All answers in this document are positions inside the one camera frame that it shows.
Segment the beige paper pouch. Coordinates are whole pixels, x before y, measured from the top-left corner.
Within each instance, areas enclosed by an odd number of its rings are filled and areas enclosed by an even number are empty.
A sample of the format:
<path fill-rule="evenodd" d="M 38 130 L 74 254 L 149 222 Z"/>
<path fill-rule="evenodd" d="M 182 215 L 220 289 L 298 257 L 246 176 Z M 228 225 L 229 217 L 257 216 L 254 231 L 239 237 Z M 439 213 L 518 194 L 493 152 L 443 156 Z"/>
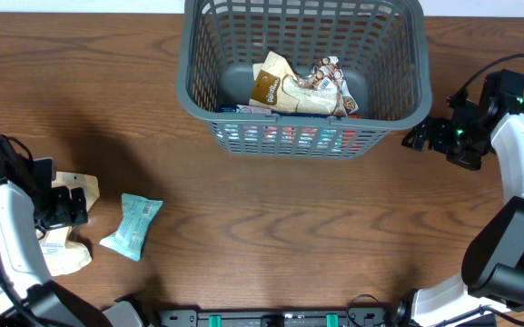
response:
<path fill-rule="evenodd" d="M 58 172 L 53 187 L 84 190 L 85 211 L 90 212 L 100 196 L 96 176 L 82 173 Z M 76 227 L 66 226 L 43 233 L 36 231 L 44 260 L 52 276 L 75 273 L 92 261 L 89 247 L 76 240 Z"/>

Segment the beige brown Pantree bag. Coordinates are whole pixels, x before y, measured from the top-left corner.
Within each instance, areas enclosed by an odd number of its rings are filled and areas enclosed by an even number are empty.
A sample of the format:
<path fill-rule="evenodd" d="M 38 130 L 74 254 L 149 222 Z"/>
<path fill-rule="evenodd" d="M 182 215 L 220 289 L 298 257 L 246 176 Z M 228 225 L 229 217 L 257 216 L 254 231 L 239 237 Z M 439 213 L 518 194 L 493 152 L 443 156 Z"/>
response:
<path fill-rule="evenodd" d="M 335 93 L 336 101 L 331 115 L 360 118 L 357 101 L 351 95 L 341 63 L 337 56 L 323 57 L 305 80 L 314 90 Z"/>

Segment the colourful Kleenex tissue multipack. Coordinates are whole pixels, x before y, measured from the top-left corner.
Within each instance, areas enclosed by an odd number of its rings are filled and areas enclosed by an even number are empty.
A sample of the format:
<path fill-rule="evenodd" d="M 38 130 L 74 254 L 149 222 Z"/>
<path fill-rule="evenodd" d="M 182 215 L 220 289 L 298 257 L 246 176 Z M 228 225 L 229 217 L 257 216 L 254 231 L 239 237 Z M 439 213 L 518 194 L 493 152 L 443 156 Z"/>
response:
<path fill-rule="evenodd" d="M 212 130 L 219 140 L 227 136 L 232 151 L 239 152 L 237 145 L 244 141 L 242 151 L 247 154 L 305 155 L 313 145 L 319 152 L 340 153 L 344 144 L 343 132 L 335 129 L 251 124 L 221 127 L 213 124 Z"/>

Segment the teal snack packet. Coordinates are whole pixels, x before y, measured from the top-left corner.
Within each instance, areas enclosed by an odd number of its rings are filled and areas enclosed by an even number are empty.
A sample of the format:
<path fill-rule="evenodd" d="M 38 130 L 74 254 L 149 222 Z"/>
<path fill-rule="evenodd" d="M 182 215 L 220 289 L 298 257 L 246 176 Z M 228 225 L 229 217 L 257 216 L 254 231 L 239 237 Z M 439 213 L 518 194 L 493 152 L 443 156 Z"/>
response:
<path fill-rule="evenodd" d="M 163 205 L 163 201 L 123 193 L 123 219 L 115 232 L 104 237 L 99 244 L 139 262 L 149 226 Z"/>

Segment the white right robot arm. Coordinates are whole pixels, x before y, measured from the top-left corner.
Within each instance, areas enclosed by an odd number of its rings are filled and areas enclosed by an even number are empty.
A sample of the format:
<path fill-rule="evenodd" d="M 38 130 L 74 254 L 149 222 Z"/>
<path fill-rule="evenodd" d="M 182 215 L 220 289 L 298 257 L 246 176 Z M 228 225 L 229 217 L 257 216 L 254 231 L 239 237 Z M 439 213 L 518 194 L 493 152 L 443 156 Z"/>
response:
<path fill-rule="evenodd" d="M 392 326 L 519 324 L 524 312 L 524 75 L 503 69 L 485 77 L 480 101 L 466 90 L 449 98 L 449 119 L 426 117 L 403 138 L 448 162 L 478 171 L 484 155 L 499 160 L 504 205 L 467 248 L 460 272 L 412 292 L 393 311 Z"/>

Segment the orange snack bag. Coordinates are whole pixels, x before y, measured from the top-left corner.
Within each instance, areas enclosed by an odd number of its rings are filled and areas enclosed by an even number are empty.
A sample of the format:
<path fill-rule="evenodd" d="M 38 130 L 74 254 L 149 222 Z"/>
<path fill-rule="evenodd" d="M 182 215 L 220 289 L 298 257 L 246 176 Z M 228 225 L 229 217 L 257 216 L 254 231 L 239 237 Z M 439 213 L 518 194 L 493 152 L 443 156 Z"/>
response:
<path fill-rule="evenodd" d="M 361 119 L 361 116 L 359 114 L 350 114 L 349 117 L 352 119 Z M 355 130 L 349 130 L 349 129 L 342 130 L 342 133 L 340 136 L 340 143 L 341 143 L 342 150 L 346 149 L 346 147 L 351 142 L 351 139 L 355 133 L 356 133 Z"/>

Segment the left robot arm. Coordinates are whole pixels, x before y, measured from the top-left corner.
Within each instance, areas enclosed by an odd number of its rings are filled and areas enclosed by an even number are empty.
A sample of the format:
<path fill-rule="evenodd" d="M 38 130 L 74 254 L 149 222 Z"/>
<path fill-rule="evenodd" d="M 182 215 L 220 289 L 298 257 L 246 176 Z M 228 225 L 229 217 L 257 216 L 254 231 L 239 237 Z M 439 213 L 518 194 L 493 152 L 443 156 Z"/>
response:
<path fill-rule="evenodd" d="M 54 281 L 37 235 L 87 223 L 85 190 L 0 134 L 0 326 L 147 326 L 133 296 L 101 311 Z"/>

